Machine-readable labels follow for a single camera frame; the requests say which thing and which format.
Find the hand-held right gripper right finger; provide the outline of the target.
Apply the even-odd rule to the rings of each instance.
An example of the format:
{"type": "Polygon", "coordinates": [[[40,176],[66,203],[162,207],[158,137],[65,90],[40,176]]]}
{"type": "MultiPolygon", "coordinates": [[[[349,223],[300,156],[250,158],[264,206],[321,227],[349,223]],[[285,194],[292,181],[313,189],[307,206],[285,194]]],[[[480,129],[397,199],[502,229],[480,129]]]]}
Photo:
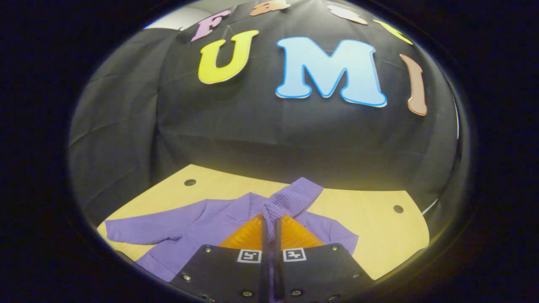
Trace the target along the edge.
{"type": "Polygon", "coordinates": [[[325,245],[295,219],[277,221],[275,296],[285,303],[350,303],[375,285],[343,244],[325,245]]]}

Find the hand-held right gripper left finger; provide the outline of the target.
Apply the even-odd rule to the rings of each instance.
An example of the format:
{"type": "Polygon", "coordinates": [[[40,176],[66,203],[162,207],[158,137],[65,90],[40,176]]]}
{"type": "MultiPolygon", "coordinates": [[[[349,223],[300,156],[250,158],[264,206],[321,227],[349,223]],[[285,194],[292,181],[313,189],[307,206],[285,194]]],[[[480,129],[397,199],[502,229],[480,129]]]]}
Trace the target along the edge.
{"type": "Polygon", "coordinates": [[[267,224],[250,219],[221,245],[201,245],[170,282],[205,303],[267,303],[267,224]]]}

